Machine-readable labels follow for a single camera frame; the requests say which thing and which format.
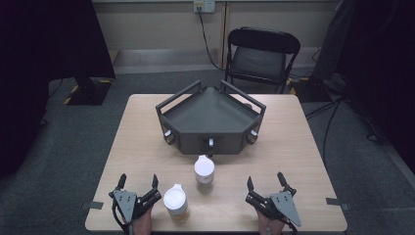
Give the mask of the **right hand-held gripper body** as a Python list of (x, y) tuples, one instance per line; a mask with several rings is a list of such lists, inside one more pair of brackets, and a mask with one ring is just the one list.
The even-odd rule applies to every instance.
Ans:
[(268, 198), (263, 198), (251, 190), (246, 202), (271, 220), (279, 220), (290, 227), (301, 226), (298, 210), (289, 191), (273, 193)]

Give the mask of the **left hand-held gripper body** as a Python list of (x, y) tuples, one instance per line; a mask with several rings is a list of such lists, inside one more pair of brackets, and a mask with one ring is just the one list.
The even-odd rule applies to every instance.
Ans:
[(109, 193), (113, 200), (112, 212), (115, 221), (120, 226), (126, 226), (132, 220), (139, 218), (161, 199), (158, 189), (151, 189), (144, 196), (126, 190), (114, 190)]

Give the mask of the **white-capped amber bottle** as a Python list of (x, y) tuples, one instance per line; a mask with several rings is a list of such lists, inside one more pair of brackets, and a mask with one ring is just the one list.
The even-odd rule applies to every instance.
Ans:
[(213, 188), (215, 165), (206, 155), (200, 155), (194, 163), (195, 177), (198, 190), (208, 193)]
[(190, 211), (187, 195), (181, 184), (174, 184), (164, 193), (163, 204), (174, 222), (180, 223), (188, 219)]

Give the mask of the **dark grey corner rack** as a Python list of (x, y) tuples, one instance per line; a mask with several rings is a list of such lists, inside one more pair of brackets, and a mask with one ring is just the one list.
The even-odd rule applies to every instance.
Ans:
[(184, 155), (237, 155), (258, 138), (266, 106), (225, 80), (192, 83), (156, 105), (164, 141)]

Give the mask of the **person's left hand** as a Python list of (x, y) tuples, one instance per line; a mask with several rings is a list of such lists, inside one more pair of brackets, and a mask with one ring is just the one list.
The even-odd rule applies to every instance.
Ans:
[(132, 221), (133, 235), (151, 235), (152, 212), (146, 211), (142, 216)]

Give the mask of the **person's right hand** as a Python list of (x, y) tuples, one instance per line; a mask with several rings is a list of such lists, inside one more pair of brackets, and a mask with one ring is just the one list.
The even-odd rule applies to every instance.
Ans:
[(256, 212), (258, 217), (258, 232), (260, 235), (281, 235), (285, 224), (280, 220), (271, 220), (260, 211)]

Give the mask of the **grey tape strip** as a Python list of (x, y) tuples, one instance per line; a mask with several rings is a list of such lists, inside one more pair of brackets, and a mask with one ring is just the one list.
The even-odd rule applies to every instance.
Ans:
[(104, 204), (102, 202), (91, 201), (91, 202), (83, 202), (80, 207), (83, 210), (90, 210), (90, 209), (100, 210), (103, 207), (103, 205)]
[(326, 204), (331, 206), (339, 206), (343, 211), (346, 212), (350, 210), (350, 205), (347, 203), (342, 203), (339, 199), (327, 198)]

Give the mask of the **black folding chair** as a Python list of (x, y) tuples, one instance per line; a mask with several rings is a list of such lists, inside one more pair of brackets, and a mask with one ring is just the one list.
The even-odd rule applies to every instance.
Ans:
[(299, 40), (288, 32), (235, 28), (227, 36), (225, 80), (270, 84), (282, 94), (299, 51)]

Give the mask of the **black curtain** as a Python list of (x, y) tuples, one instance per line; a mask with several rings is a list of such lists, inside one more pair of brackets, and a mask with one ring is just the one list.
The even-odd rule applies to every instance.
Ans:
[(340, 69), (415, 167), (415, 0), (356, 0)]
[(23, 164), (50, 81), (114, 76), (92, 0), (0, 0), (0, 179)]

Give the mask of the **black stand base plate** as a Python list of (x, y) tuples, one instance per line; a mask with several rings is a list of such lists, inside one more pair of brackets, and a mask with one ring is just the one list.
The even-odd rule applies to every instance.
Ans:
[(288, 80), (288, 87), (290, 93), (296, 95), (301, 103), (331, 101), (325, 84), (317, 78), (290, 78)]
[(64, 101), (69, 106), (101, 106), (113, 82), (109, 79), (92, 79), (87, 87), (75, 85)]

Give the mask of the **white wall socket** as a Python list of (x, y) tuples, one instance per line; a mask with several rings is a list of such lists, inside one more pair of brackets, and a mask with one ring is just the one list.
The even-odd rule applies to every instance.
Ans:
[(215, 0), (194, 0), (195, 13), (213, 14), (215, 12)]

